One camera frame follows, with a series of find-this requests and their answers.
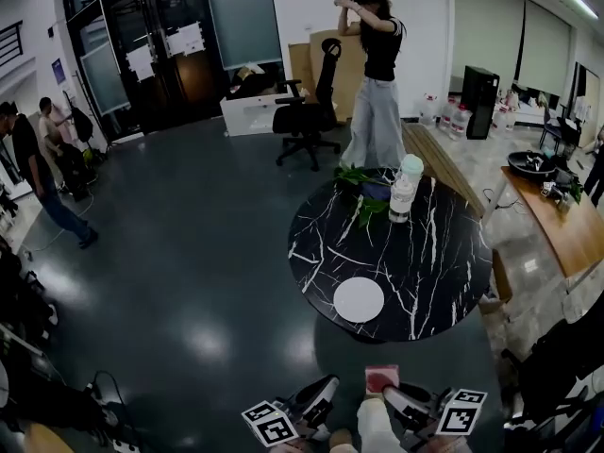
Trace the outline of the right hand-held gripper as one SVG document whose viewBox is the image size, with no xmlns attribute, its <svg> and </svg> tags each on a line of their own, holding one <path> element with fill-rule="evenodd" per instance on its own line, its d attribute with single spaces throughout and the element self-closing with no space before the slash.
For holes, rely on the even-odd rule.
<svg viewBox="0 0 604 453">
<path fill-rule="evenodd" d="M 382 389 L 403 428 L 407 452 L 471 452 L 467 439 L 473 432 L 487 398 L 484 392 L 446 388 L 431 394 L 406 382 Z"/>
</svg>

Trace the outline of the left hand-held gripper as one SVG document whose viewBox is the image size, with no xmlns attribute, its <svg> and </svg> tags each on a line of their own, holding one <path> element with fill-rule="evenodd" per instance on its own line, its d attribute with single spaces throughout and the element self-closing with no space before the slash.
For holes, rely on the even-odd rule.
<svg viewBox="0 0 604 453">
<path fill-rule="evenodd" d="M 336 375 L 322 377 L 288 398 L 263 400 L 241 417 L 267 452 L 315 452 L 328 437 L 339 384 Z"/>
</svg>

